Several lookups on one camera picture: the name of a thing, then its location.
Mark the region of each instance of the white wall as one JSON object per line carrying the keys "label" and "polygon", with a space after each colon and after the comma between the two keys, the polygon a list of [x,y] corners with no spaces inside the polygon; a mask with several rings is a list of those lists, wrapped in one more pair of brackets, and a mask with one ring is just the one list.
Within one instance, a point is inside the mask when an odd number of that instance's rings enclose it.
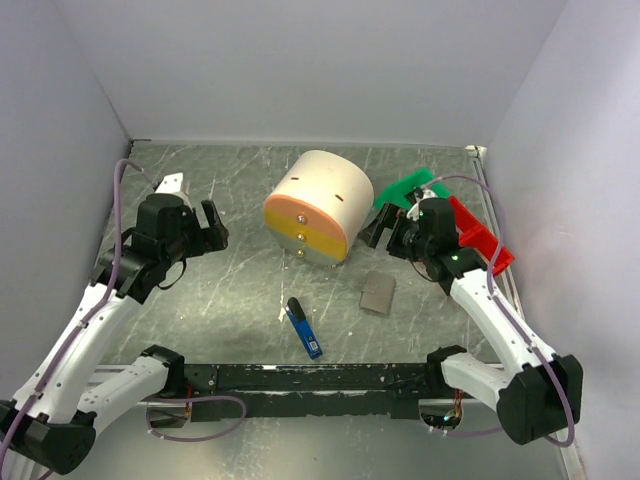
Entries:
{"label": "white wall", "polygon": [[570,0],[489,147],[527,319],[585,369],[590,480],[638,478],[640,3]]}
{"label": "white wall", "polygon": [[565,0],[56,0],[133,138],[486,145]]}
{"label": "white wall", "polygon": [[82,294],[127,139],[53,3],[0,2],[0,398]]}

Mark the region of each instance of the cable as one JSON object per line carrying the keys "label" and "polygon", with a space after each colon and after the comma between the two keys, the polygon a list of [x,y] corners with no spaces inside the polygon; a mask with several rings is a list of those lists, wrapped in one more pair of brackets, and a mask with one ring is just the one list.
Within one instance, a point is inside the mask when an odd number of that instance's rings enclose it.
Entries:
{"label": "cable", "polygon": [[[462,174],[442,175],[428,182],[424,186],[424,188],[429,188],[436,183],[440,183],[441,181],[448,180],[450,178],[462,178],[464,180],[469,180],[475,183],[476,185],[478,185],[480,188],[482,188],[482,190],[484,190],[489,195],[489,198],[493,202],[493,206],[496,212],[496,217],[498,220],[498,226],[504,227],[504,214],[503,214],[502,208],[500,207],[500,204],[498,203],[495,196],[491,193],[491,190],[489,189],[489,187],[484,182],[481,182],[476,178],[473,178],[468,175],[462,175]],[[503,235],[502,233],[500,233],[498,235],[498,247],[496,248],[495,252],[493,252],[493,256],[491,257],[491,260],[489,261],[489,265],[487,266],[487,289],[489,290],[489,295],[491,296],[491,298],[493,298],[493,301],[498,307],[498,309],[500,310],[500,312],[502,312],[502,314],[507,318],[507,320],[509,321],[511,326],[514,328],[514,330],[518,332],[522,340],[529,346],[529,348],[531,348],[531,351],[536,355],[536,357],[538,357],[538,360],[540,360],[540,363],[542,363],[542,366],[545,372],[547,372],[547,375],[549,375],[549,378],[551,379],[551,383],[553,383],[553,386],[555,387],[556,392],[558,393],[558,397],[560,398],[562,409],[564,410],[564,414],[567,417],[567,430],[568,430],[567,439],[564,441],[560,441],[550,436],[546,436],[545,438],[550,443],[558,447],[569,447],[571,446],[571,444],[573,443],[573,440],[575,439],[575,422],[573,420],[573,414],[571,413],[571,406],[569,405],[569,399],[567,398],[567,395],[564,393],[562,385],[560,384],[560,380],[558,379],[558,376],[551,368],[551,365],[549,365],[549,362],[547,361],[547,359],[544,358],[544,355],[542,355],[542,352],[540,351],[540,349],[535,345],[533,340],[529,338],[529,336],[522,329],[518,321],[511,315],[511,312],[509,312],[509,309],[507,308],[507,306],[502,303],[502,300],[500,300],[498,296],[494,295],[495,284],[493,280],[493,267],[495,266],[496,261],[498,260],[498,255],[502,251],[503,246],[504,246]],[[459,437],[473,437],[473,436],[489,435],[491,433],[499,432],[500,430],[502,429],[494,428],[494,429],[483,430],[478,432],[458,432],[457,434],[448,432],[446,434],[451,436],[459,436]]]}
{"label": "cable", "polygon": [[203,402],[234,402],[240,405],[242,408],[242,413],[240,414],[240,418],[231,425],[229,428],[222,430],[221,432],[214,433],[213,435],[207,435],[206,437],[195,437],[195,438],[185,438],[185,437],[174,437],[172,435],[163,435],[158,432],[151,426],[151,413],[147,411],[147,432],[153,435],[154,437],[158,437],[161,440],[169,440],[172,442],[182,442],[182,443],[198,443],[198,442],[207,442],[209,440],[214,440],[216,438],[220,438],[227,433],[233,432],[236,428],[238,428],[245,418],[247,418],[247,404],[242,401],[242,399],[237,397],[230,397],[227,395],[213,395],[209,397],[197,397],[197,398],[153,398],[149,401],[158,402],[158,403],[203,403]]}
{"label": "cable", "polygon": [[[129,165],[138,172],[142,173],[144,177],[151,183],[152,187],[156,187],[157,183],[153,181],[153,179],[145,173],[142,167],[139,167],[135,163],[125,158],[118,160],[116,163],[114,172],[113,172],[113,215],[115,220],[115,253],[113,257],[113,269],[111,270],[111,276],[109,277],[109,282],[107,284],[107,288],[104,292],[102,298],[94,305],[92,309],[90,309],[87,314],[82,317],[78,325],[71,330],[67,338],[62,342],[60,348],[55,353],[49,366],[45,369],[45,371],[40,376],[40,381],[36,384],[34,388],[34,392],[29,396],[29,398],[25,401],[22,408],[18,411],[17,415],[9,425],[9,429],[7,430],[7,434],[0,445],[0,480],[3,480],[2,477],[2,467],[4,466],[7,452],[9,451],[9,445],[11,444],[11,440],[16,434],[16,431],[20,425],[20,422],[25,417],[27,412],[33,407],[38,396],[42,393],[42,389],[47,385],[47,382],[55,372],[56,368],[60,364],[60,361],[64,357],[64,355],[69,350],[69,347],[74,342],[74,340],[78,337],[80,332],[87,326],[91,318],[96,315],[102,307],[104,307],[109,301],[109,297],[111,296],[111,292],[113,291],[113,287],[115,286],[116,280],[118,278],[118,272],[120,270],[120,260],[122,257],[122,215],[121,215],[121,197],[120,197],[120,179],[122,178],[122,174],[124,173],[125,167]],[[38,480],[45,480],[49,478],[49,476],[53,472],[49,470],[43,476],[41,476]]]}
{"label": "cable", "polygon": [[427,277],[426,275],[423,275],[422,273],[420,273],[420,270],[418,270],[418,267],[416,267],[416,264],[413,263],[413,260],[409,260],[409,263],[411,264],[411,266],[413,267],[413,269],[416,271],[416,273],[418,275],[420,275],[422,278],[424,278],[427,282],[431,282],[431,283],[438,283],[437,280],[434,280],[432,278]]}

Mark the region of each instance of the orange stripe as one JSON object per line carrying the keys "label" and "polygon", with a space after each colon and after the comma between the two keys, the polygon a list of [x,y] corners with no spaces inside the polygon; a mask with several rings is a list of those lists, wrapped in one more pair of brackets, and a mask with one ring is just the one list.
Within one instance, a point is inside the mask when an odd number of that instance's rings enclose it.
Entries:
{"label": "orange stripe", "polygon": [[305,225],[311,230],[322,233],[338,242],[347,243],[347,237],[338,222],[319,208],[306,202],[287,195],[271,195],[264,202],[264,209],[265,213],[267,210],[271,210],[294,221],[298,215],[304,215],[307,218]]}

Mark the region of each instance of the white cylinder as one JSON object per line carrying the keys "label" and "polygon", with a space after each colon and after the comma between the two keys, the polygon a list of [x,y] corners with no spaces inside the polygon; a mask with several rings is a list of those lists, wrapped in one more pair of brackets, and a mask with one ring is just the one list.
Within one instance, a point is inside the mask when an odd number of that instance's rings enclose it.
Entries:
{"label": "white cylinder", "polygon": [[371,205],[373,185],[349,160],[320,150],[300,155],[264,205],[282,246],[325,265],[342,262]]}

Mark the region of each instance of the lighter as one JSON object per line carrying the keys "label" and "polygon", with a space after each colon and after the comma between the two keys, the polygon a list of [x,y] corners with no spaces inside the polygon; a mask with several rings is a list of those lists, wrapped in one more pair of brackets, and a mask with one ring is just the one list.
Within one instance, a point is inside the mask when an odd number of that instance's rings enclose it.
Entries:
{"label": "lighter", "polygon": [[284,310],[287,312],[287,316],[289,317],[289,320],[291,320],[293,328],[296,329],[298,337],[300,337],[300,341],[304,345],[305,350],[307,350],[309,357],[315,359],[322,355],[320,344],[318,343],[316,336],[313,334],[311,325],[309,324],[307,316],[304,314],[298,299],[291,297],[287,300],[287,306]]}

